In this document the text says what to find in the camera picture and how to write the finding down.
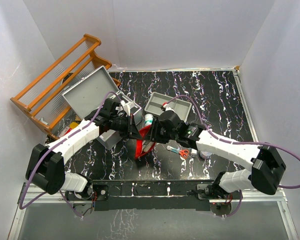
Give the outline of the red first aid kit pouch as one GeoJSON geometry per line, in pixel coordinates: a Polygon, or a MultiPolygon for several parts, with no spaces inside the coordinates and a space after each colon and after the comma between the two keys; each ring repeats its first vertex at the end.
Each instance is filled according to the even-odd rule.
{"type": "Polygon", "coordinates": [[[136,148],[134,155],[135,159],[140,159],[154,148],[156,144],[155,142],[152,142],[150,140],[144,140],[144,137],[151,132],[151,127],[152,125],[147,125],[138,131],[142,139],[136,140],[136,148]]]}

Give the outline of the orange handled scissors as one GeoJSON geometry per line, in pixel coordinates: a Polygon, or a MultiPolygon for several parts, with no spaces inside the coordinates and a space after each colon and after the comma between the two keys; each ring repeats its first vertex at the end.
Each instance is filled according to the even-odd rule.
{"type": "Polygon", "coordinates": [[[183,159],[187,159],[189,156],[189,151],[187,149],[178,149],[178,148],[172,147],[170,145],[168,145],[166,147],[166,149],[170,152],[179,154],[183,159]]]}

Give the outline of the grey metal medicine case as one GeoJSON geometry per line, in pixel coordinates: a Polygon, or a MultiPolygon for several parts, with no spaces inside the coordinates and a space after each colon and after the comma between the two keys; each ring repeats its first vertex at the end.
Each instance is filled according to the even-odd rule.
{"type": "Polygon", "coordinates": [[[127,138],[129,115],[120,111],[120,91],[111,80],[110,74],[101,66],[62,94],[82,121],[56,141],[54,146],[59,152],[75,153],[109,130],[127,138]]]}

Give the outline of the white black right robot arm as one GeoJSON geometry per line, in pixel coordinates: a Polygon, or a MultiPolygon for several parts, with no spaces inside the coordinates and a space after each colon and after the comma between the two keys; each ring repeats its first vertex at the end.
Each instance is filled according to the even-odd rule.
{"type": "Polygon", "coordinates": [[[223,199],[235,191],[251,188],[274,195],[286,170],[283,159],[274,147],[221,139],[202,124],[185,123],[172,110],[155,117],[144,138],[162,144],[174,140],[184,148],[209,152],[243,167],[234,172],[220,172],[214,182],[202,190],[206,196],[223,199]]]}

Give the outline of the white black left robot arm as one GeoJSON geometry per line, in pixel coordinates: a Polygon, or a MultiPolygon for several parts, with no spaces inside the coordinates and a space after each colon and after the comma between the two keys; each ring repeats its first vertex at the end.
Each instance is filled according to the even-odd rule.
{"type": "Polygon", "coordinates": [[[89,199],[94,188],[88,179],[81,174],[67,172],[65,164],[88,142],[108,131],[115,131],[122,138],[139,137],[135,108],[134,102],[106,98],[100,107],[86,115],[72,131],[47,145],[37,144],[26,170],[27,182],[49,195],[69,191],[76,192],[83,200],[89,199]]]}

